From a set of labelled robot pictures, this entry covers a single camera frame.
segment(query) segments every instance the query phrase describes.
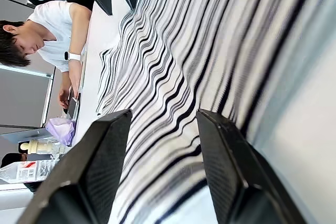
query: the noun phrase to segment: product label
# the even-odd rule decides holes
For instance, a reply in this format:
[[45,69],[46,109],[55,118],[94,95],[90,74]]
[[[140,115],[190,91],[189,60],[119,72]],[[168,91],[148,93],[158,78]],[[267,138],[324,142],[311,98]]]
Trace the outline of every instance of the product label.
[[20,162],[17,167],[16,179],[19,182],[34,182],[36,177],[36,161]]
[[41,160],[38,165],[36,179],[45,180],[56,163],[56,160]]

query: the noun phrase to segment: smartwatch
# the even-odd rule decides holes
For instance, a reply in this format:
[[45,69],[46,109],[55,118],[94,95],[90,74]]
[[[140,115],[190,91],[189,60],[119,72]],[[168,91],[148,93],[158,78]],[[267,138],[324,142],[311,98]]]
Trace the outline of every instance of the smartwatch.
[[79,60],[80,61],[80,55],[75,55],[70,52],[64,53],[65,60]]

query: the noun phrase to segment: desk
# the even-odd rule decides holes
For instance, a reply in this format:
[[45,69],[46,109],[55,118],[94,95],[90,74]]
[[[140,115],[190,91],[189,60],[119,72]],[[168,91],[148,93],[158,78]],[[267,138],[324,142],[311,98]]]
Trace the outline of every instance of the desk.
[[119,23],[129,12],[130,8],[125,0],[112,0],[113,16],[108,16],[97,3],[94,3],[87,39],[87,58],[85,79],[81,94],[81,109],[77,120],[76,135],[72,145],[76,145],[86,133],[91,123],[98,116],[97,94],[101,73],[99,53],[109,49],[118,41]]

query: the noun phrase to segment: purple bag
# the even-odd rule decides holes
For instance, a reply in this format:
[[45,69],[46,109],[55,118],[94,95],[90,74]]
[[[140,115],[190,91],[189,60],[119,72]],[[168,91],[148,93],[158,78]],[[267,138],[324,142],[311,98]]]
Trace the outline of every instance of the purple bag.
[[73,121],[67,118],[49,119],[46,129],[51,133],[62,145],[71,145],[75,135],[75,127]]

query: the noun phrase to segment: black and white striped fabric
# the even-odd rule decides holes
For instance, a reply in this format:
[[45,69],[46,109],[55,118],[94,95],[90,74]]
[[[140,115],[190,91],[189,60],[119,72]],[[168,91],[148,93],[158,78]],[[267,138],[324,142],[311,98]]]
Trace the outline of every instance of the black and white striped fabric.
[[133,110],[111,223],[213,223],[197,109],[261,146],[328,55],[333,1],[138,0],[100,55],[97,112]]

